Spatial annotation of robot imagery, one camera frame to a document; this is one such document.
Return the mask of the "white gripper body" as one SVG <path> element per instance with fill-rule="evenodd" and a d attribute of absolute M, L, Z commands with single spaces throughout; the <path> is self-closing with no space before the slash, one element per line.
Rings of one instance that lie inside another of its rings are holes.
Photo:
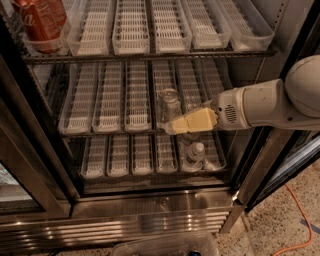
<path fill-rule="evenodd" d="M 226 90 L 213 99 L 211 108 L 217 115 L 218 129 L 232 131 L 250 127 L 244 111 L 245 90 L 245 87 Z"/>

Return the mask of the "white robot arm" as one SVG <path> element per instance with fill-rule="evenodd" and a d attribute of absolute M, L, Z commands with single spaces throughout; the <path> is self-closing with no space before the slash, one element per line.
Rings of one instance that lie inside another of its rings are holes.
<path fill-rule="evenodd" d="M 271 126 L 290 130 L 320 128 L 320 56 L 296 62 L 285 79 L 226 90 L 216 100 L 164 125 L 169 135 L 244 130 Z"/>

